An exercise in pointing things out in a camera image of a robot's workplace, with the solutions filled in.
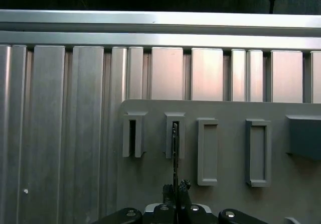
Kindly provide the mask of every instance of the horizontal metal beam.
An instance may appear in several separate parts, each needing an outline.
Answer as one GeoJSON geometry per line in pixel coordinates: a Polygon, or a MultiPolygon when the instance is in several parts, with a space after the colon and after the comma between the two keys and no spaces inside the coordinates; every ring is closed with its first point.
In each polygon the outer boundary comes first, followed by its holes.
{"type": "Polygon", "coordinates": [[[321,50],[320,38],[266,37],[229,35],[142,34],[142,33],[51,33],[0,31],[0,44],[123,46],[123,47],[191,47],[260,50],[321,50]]]}
{"type": "Polygon", "coordinates": [[[0,31],[321,36],[321,16],[0,10],[0,31]]]}

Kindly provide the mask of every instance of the vertical metal rib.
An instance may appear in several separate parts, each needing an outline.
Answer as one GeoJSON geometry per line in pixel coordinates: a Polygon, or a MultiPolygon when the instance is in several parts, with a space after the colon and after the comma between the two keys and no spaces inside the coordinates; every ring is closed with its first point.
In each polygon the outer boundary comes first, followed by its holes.
{"type": "Polygon", "coordinates": [[[302,52],[271,52],[267,63],[267,101],[303,102],[302,52]]]}
{"type": "Polygon", "coordinates": [[[263,52],[250,50],[247,52],[246,69],[246,101],[263,101],[263,52]]]}
{"type": "Polygon", "coordinates": [[[192,92],[192,55],[183,54],[183,99],[191,100],[192,92]]]}
{"type": "Polygon", "coordinates": [[[59,222],[64,47],[35,47],[25,221],[59,222]]]}
{"type": "Polygon", "coordinates": [[[111,51],[104,52],[103,62],[103,101],[102,101],[102,119],[101,119],[101,149],[100,149],[100,210],[99,217],[104,217],[107,210],[107,161],[108,161],[108,117],[109,117],[109,80],[110,80],[110,62],[111,51]]]}
{"type": "Polygon", "coordinates": [[[321,103],[321,52],[313,51],[304,64],[304,102],[321,103]]]}
{"type": "Polygon", "coordinates": [[[231,58],[231,101],[246,100],[246,52],[232,50],[231,58]]]}
{"type": "Polygon", "coordinates": [[[74,195],[66,200],[73,201],[73,220],[78,222],[98,219],[103,53],[102,47],[73,49],[67,133],[70,156],[66,156],[70,171],[66,177],[71,179],[65,182],[74,181],[70,185],[74,195]]]}
{"type": "Polygon", "coordinates": [[[12,47],[5,223],[18,223],[27,49],[12,47]]]}
{"type": "Polygon", "coordinates": [[[127,66],[127,98],[142,99],[143,48],[130,47],[127,66]]]}
{"type": "Polygon", "coordinates": [[[151,98],[182,100],[183,49],[152,48],[151,57],[151,98]]]}
{"type": "Polygon", "coordinates": [[[223,101],[231,100],[231,55],[223,52],[223,101]]]}
{"type": "Polygon", "coordinates": [[[5,223],[8,173],[8,130],[11,47],[0,46],[0,223],[5,223]]]}
{"type": "Polygon", "coordinates": [[[24,95],[24,109],[23,109],[23,129],[22,129],[22,146],[20,155],[20,173],[19,173],[19,199],[18,199],[18,211],[17,211],[17,224],[20,220],[27,219],[26,211],[28,206],[28,198],[26,198],[25,188],[28,187],[28,165],[29,165],[29,136],[30,136],[30,98],[31,98],[31,78],[34,61],[34,52],[32,50],[27,51],[26,60],[26,75],[25,75],[25,95],[24,95]]]}
{"type": "Polygon", "coordinates": [[[223,50],[192,49],[192,100],[223,100],[223,50]]]}
{"type": "Polygon", "coordinates": [[[127,73],[127,49],[112,48],[110,66],[109,88],[109,118],[108,118],[108,158],[107,158],[107,214],[116,211],[117,201],[117,152],[118,146],[115,132],[121,128],[118,123],[118,109],[126,98],[126,73],[127,73]]]}

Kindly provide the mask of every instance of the rectangular frame holder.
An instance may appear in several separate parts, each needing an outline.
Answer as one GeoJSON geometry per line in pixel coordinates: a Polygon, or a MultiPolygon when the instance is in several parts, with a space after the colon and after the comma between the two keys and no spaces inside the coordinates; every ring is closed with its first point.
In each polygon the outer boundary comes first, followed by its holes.
{"type": "Polygon", "coordinates": [[[135,157],[140,158],[146,152],[143,141],[144,128],[143,118],[147,112],[133,112],[124,115],[123,119],[123,142],[122,156],[129,157],[132,154],[133,148],[135,157]]]}
{"type": "Polygon", "coordinates": [[[218,120],[199,118],[198,120],[198,157],[197,184],[202,186],[217,185],[218,159],[218,120]]]}
{"type": "Polygon", "coordinates": [[[251,187],[271,185],[271,121],[246,120],[245,178],[251,187]]]}

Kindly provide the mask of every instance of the gray pegboard panel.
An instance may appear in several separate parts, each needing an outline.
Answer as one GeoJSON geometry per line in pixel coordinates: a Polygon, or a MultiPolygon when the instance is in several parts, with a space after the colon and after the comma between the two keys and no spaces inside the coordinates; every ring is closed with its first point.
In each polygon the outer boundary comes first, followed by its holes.
{"type": "MultiPolygon", "coordinates": [[[[287,216],[300,223],[319,224],[321,221],[321,195],[317,194],[321,186],[321,162],[288,154],[290,124],[287,117],[316,118],[321,115],[321,104],[127,100],[119,109],[119,123],[123,122],[124,114],[131,111],[148,112],[144,117],[146,153],[141,158],[123,158],[122,129],[115,128],[120,136],[115,140],[119,147],[117,208],[134,206],[143,211],[148,204],[162,201],[163,185],[173,182],[173,163],[163,152],[167,136],[166,113],[185,113],[185,157],[179,161],[179,179],[191,181],[193,203],[208,205],[214,214],[227,208],[238,209],[273,224],[284,223],[287,216]],[[206,152],[214,158],[217,155],[217,172],[212,175],[216,176],[216,186],[198,185],[199,118],[218,121],[217,148],[208,148],[206,152]],[[270,121],[269,187],[253,188],[246,184],[246,120],[270,121]]],[[[254,140],[259,140],[260,146],[254,149],[254,155],[258,153],[265,158],[264,131],[255,134],[254,140]]],[[[214,143],[208,140],[203,142],[206,148],[214,143]]],[[[215,160],[208,163],[204,168],[213,170],[215,160]]],[[[264,162],[260,162],[256,167],[260,176],[254,175],[254,179],[264,180],[263,166],[264,162]]]]}

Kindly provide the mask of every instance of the aluminum panel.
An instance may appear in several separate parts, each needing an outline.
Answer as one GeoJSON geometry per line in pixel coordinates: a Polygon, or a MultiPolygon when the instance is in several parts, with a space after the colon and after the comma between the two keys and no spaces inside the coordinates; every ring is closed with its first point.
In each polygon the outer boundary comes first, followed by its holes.
{"type": "Polygon", "coordinates": [[[302,52],[271,52],[267,64],[267,100],[303,102],[302,52]]]}
{"type": "Polygon", "coordinates": [[[8,134],[8,141],[10,143],[8,146],[8,157],[10,159],[10,164],[7,168],[6,211],[4,213],[4,223],[19,223],[26,63],[27,48],[24,46],[12,47],[8,134]]]}
{"type": "Polygon", "coordinates": [[[34,49],[28,179],[22,183],[26,200],[23,220],[30,223],[60,222],[64,57],[64,47],[34,49]]]}
{"type": "Polygon", "coordinates": [[[4,223],[7,200],[8,130],[11,47],[0,46],[0,223],[4,223]]]}
{"type": "Polygon", "coordinates": [[[223,50],[192,49],[192,100],[223,100],[223,50]]]}
{"type": "Polygon", "coordinates": [[[232,50],[231,57],[231,101],[246,100],[246,52],[232,50]]]}
{"type": "Polygon", "coordinates": [[[151,98],[182,100],[183,49],[152,48],[151,57],[151,98]]]}
{"type": "Polygon", "coordinates": [[[127,75],[127,49],[114,47],[111,51],[110,82],[109,82],[109,116],[108,116],[108,140],[107,140],[107,194],[106,210],[104,214],[116,211],[117,201],[117,156],[118,151],[115,139],[115,131],[121,128],[117,122],[118,109],[126,99],[126,75],[127,75]]]}
{"type": "Polygon", "coordinates": [[[305,62],[305,96],[307,102],[321,103],[321,52],[311,52],[305,62]]]}
{"type": "Polygon", "coordinates": [[[98,219],[103,55],[102,47],[73,49],[68,80],[66,223],[98,219]]]}
{"type": "Polygon", "coordinates": [[[127,99],[142,99],[143,48],[130,47],[128,50],[127,99]]]}
{"type": "Polygon", "coordinates": [[[246,101],[263,101],[263,52],[247,52],[246,68],[246,101]]]}

